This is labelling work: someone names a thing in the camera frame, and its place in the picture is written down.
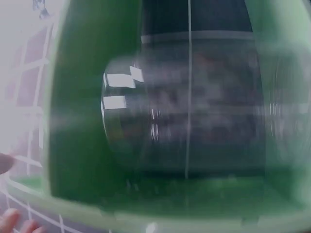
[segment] hand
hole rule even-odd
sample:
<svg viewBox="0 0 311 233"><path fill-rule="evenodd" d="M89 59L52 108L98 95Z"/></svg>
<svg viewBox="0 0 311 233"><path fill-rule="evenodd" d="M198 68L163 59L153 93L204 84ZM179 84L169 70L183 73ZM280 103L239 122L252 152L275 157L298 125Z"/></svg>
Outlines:
<svg viewBox="0 0 311 233"><path fill-rule="evenodd" d="M12 233L13 228L16 226L18 219L20 217L19 211L16 209L8 209L4 215L3 219L0 220L0 233ZM34 221L26 221L20 233L42 233L44 229L39 227Z"/></svg>
<svg viewBox="0 0 311 233"><path fill-rule="evenodd" d="M13 164L14 158L12 156L0 153L0 174L10 170Z"/></svg>

